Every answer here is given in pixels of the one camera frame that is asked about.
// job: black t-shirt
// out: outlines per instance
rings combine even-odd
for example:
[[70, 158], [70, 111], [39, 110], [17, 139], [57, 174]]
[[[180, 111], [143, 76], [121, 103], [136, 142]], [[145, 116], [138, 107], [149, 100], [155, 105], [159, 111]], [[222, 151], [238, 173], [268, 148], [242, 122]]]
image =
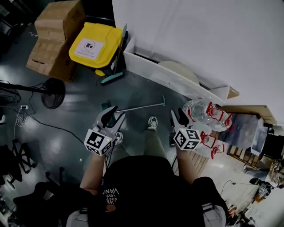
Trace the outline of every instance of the black t-shirt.
[[126, 157], [107, 169], [98, 194], [89, 202], [88, 223], [94, 227], [100, 223], [190, 222], [202, 227], [202, 205], [209, 203], [211, 196], [215, 196], [216, 205], [225, 208], [210, 178], [199, 178], [190, 185], [174, 175], [164, 158]]

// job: printed icon on label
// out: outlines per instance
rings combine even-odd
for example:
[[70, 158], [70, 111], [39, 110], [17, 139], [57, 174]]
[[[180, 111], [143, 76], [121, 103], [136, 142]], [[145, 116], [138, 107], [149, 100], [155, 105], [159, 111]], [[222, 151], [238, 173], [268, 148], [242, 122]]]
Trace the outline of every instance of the printed icon on label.
[[94, 46], [95, 46], [95, 42], [89, 40], [89, 41], [86, 42], [86, 44], [85, 44], [85, 50], [89, 51], [89, 50], [93, 49]]

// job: floor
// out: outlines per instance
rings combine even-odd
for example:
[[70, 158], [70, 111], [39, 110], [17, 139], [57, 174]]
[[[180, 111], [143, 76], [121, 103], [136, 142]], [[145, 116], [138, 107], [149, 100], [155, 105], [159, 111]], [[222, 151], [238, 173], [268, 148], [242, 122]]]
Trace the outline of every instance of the floor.
[[[17, 44], [13, 44], [9, 52], [1, 59], [0, 79], [8, 80], [13, 84], [33, 86], [45, 82], [48, 77], [38, 74], [25, 67], [37, 38], [33, 26], [29, 26]], [[125, 72], [125, 77], [107, 86], [95, 85], [98, 76], [83, 66], [79, 66], [74, 81], [66, 83], [66, 97], [62, 105], [49, 110], [43, 106], [39, 94], [34, 94], [31, 100], [36, 111], [33, 116], [45, 123], [62, 127], [72, 131], [81, 140], [84, 140], [87, 130], [93, 125], [97, 114], [101, 111], [101, 103], [110, 101], [119, 109], [131, 108], [142, 105], [159, 103], [162, 95], [165, 96], [166, 106], [134, 110], [126, 113], [126, 119], [121, 127], [124, 135], [123, 144], [130, 155], [142, 154], [142, 132], [146, 128], [149, 116], [158, 117], [158, 134], [166, 150], [169, 162], [174, 159], [175, 152], [169, 148], [170, 110], [177, 110], [188, 98], [157, 83], [130, 72]], [[20, 91], [22, 101], [20, 105], [28, 105], [30, 92]], [[16, 114], [7, 109], [7, 123], [0, 127], [0, 145], [8, 144], [12, 148]], [[91, 153], [76, 140], [71, 134], [39, 124], [33, 119], [28, 119], [22, 128], [16, 127], [16, 138], [22, 143], [28, 143], [32, 158], [38, 164], [29, 174], [23, 174], [23, 182], [15, 182], [15, 189], [5, 185], [0, 188], [5, 191], [7, 201], [14, 197], [31, 193], [37, 182], [45, 181], [45, 172], [51, 172], [53, 179], [58, 180], [59, 167], [64, 167], [64, 179], [68, 182], [79, 183], [87, 167]], [[243, 164], [225, 153], [218, 154], [210, 160], [202, 176], [211, 177], [229, 204], [245, 206], [247, 201], [256, 191], [255, 186], [245, 185], [250, 177], [242, 173]]]

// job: gray floor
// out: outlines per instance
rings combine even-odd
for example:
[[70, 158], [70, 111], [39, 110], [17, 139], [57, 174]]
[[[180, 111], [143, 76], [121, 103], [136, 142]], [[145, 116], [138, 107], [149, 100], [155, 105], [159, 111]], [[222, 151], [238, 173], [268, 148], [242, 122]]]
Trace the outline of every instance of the gray floor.
[[[37, 38], [29, 32], [35, 32], [34, 27], [28, 27], [13, 44], [9, 52], [0, 61], [0, 79], [8, 80], [13, 84], [33, 86], [45, 82], [48, 77], [26, 68], [29, 54]], [[144, 144], [142, 132], [147, 127], [151, 115], [158, 117], [158, 134], [166, 150], [170, 162], [174, 152], [169, 148], [170, 109], [182, 107], [188, 100], [186, 97], [149, 81], [139, 75], [126, 72], [125, 77], [107, 86], [96, 86], [99, 77], [90, 69], [79, 66], [74, 81], [66, 83], [66, 97], [63, 104], [55, 109], [45, 108], [40, 100], [40, 94], [34, 94], [31, 102], [36, 111], [34, 117], [39, 121], [65, 128], [84, 140], [87, 130], [93, 125], [97, 114], [101, 111], [101, 103], [110, 101], [119, 109], [154, 104], [166, 98], [166, 106], [134, 110], [126, 113], [126, 119], [121, 131], [124, 135], [123, 144], [130, 155], [142, 154]], [[22, 101], [20, 105], [28, 105], [30, 92], [20, 91]], [[0, 128], [0, 145], [8, 144], [11, 147], [16, 113], [7, 110], [7, 123]], [[58, 179], [58, 168], [64, 167], [68, 181], [78, 183], [87, 166], [91, 155], [85, 147], [71, 134], [43, 126], [29, 118], [22, 128], [16, 127], [16, 138], [22, 143], [27, 142], [31, 149], [33, 160], [38, 167], [24, 177], [24, 182], [16, 182], [14, 196], [33, 191], [38, 181], [43, 181], [44, 171], [50, 171], [52, 177]]]

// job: white cable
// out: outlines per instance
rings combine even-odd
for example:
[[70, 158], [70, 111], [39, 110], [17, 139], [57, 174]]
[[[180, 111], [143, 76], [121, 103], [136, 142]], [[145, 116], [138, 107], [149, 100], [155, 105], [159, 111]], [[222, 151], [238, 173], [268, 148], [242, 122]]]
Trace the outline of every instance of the white cable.
[[22, 117], [19, 117], [19, 114], [20, 114], [20, 111], [22, 110], [22, 108], [20, 108], [18, 114], [17, 114], [17, 117], [16, 117], [16, 122], [15, 122], [15, 126], [14, 126], [14, 139], [15, 139], [15, 129], [16, 129], [16, 125], [19, 126], [19, 127], [23, 127], [25, 125], [25, 122], [27, 122], [27, 118], [28, 116], [26, 117], [26, 119], [23, 119]]

